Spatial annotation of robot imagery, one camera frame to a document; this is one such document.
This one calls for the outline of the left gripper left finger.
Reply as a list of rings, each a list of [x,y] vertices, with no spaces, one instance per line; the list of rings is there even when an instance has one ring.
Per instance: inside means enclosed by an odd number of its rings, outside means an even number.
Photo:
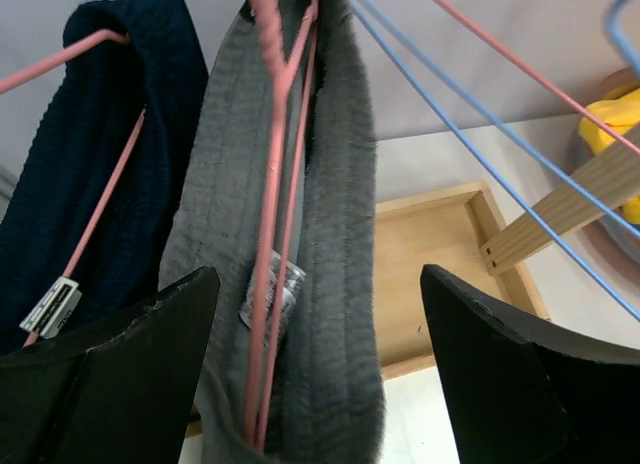
[[[1,359],[4,463],[178,461],[220,280],[201,267]]]

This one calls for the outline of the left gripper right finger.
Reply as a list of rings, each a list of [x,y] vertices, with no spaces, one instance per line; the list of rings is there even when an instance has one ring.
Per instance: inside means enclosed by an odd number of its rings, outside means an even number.
[[[428,264],[424,313],[463,463],[636,463],[639,352]]]

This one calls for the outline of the grey shorts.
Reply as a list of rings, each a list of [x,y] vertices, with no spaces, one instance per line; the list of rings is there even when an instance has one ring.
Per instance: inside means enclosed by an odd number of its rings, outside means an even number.
[[[311,0],[279,0],[286,46]],[[376,139],[347,0],[318,0],[314,95],[291,261],[305,274],[282,314],[263,451],[242,438],[247,291],[257,252],[272,83],[250,9],[209,76],[181,202],[159,269],[167,287],[202,266],[221,282],[194,403],[205,463],[374,463],[385,398],[372,309]]]

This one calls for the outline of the yellow shorts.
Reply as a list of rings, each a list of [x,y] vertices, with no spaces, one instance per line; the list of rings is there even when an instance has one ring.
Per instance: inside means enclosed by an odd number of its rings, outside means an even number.
[[[623,135],[639,123],[639,89],[622,91],[620,97],[609,93],[604,99],[593,102],[587,109],[600,121]],[[586,118],[578,125],[578,133],[594,155],[601,154],[613,142],[614,138]]]

